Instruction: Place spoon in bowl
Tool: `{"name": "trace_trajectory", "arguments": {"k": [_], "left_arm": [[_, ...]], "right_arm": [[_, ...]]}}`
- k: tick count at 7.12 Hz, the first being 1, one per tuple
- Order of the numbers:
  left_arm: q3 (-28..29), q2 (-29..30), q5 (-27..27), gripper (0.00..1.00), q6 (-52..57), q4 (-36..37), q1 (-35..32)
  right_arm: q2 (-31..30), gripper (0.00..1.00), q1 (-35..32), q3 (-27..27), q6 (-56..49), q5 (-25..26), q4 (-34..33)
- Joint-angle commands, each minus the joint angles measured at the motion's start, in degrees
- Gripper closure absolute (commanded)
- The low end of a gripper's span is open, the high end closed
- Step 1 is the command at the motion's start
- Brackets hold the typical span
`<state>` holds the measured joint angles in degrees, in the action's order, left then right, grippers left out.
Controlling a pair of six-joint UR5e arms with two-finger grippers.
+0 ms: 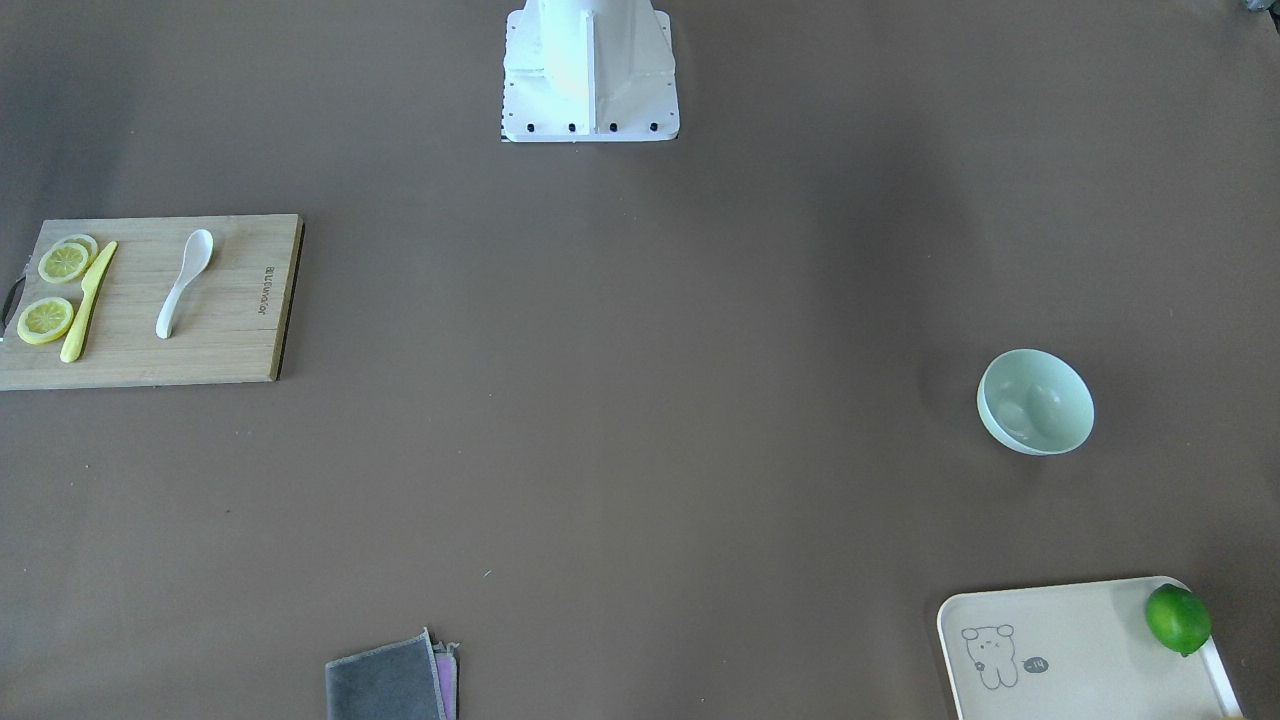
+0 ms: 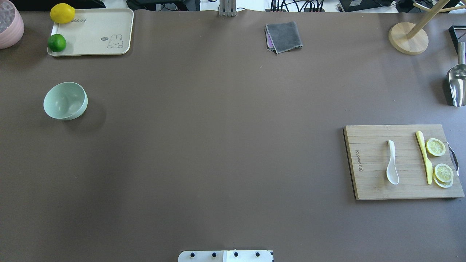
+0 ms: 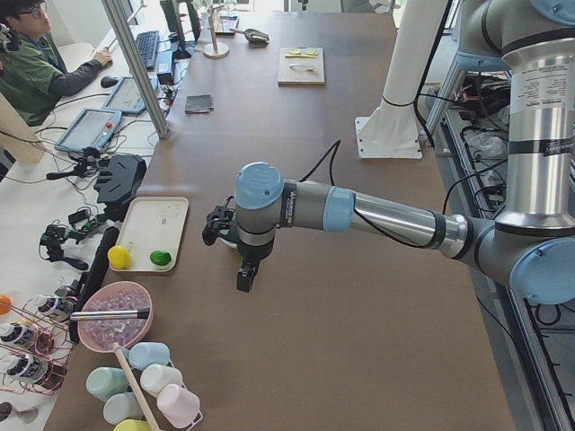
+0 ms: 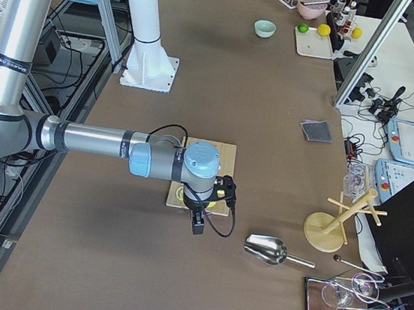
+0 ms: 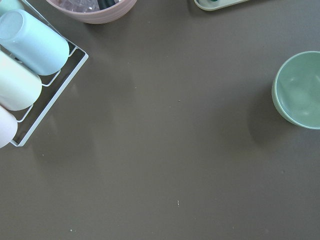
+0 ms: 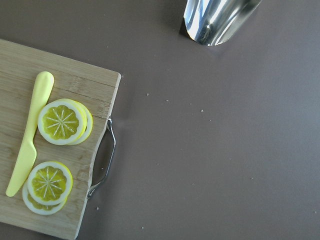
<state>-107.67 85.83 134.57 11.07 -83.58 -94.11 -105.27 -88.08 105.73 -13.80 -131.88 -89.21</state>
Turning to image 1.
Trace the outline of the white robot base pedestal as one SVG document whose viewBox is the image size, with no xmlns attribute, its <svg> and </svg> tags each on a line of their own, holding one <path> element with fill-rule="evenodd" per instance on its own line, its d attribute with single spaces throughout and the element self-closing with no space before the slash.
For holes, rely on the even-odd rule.
<svg viewBox="0 0 1280 720">
<path fill-rule="evenodd" d="M 503 70 L 504 142 L 680 135 L 672 23 L 649 1 L 526 1 L 506 17 Z"/>
</svg>

